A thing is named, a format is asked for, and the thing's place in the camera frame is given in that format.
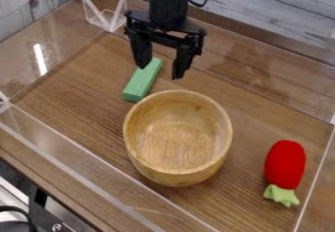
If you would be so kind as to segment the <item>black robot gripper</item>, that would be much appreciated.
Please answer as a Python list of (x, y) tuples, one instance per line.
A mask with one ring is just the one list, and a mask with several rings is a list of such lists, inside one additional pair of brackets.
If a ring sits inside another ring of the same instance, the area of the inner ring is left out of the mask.
[(206, 2), (193, 0), (150, 0), (147, 11), (129, 10), (126, 34), (137, 66), (143, 69), (153, 61), (153, 44), (177, 50), (173, 79), (182, 79), (195, 55), (202, 54), (206, 30), (187, 18), (189, 4), (203, 7)]

